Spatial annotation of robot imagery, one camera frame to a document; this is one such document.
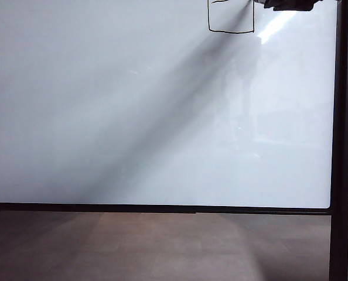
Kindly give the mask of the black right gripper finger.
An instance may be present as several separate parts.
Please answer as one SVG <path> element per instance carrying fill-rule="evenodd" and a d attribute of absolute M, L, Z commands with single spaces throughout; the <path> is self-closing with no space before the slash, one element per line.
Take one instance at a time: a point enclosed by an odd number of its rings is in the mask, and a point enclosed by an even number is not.
<path fill-rule="evenodd" d="M 311 11 L 319 0 L 266 0 L 264 8 L 274 11 Z"/>

